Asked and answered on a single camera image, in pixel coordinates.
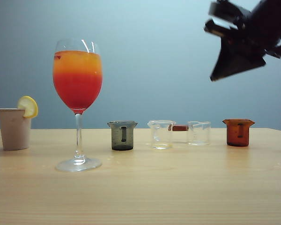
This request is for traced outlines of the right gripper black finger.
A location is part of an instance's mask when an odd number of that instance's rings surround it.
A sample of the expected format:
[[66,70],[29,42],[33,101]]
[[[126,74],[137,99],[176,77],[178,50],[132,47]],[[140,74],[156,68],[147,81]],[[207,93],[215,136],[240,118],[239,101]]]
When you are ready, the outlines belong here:
[[263,56],[248,56],[237,51],[237,45],[229,43],[225,38],[221,38],[221,49],[210,75],[210,80],[217,80],[242,73],[251,69],[263,67],[266,62]]

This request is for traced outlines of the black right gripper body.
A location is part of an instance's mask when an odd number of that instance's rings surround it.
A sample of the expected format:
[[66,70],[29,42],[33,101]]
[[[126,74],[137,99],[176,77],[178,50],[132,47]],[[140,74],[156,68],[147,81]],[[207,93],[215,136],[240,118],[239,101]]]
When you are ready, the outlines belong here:
[[204,31],[225,38],[237,51],[250,56],[271,55],[281,58],[281,14],[237,16],[237,28],[224,28],[212,19],[205,23]]

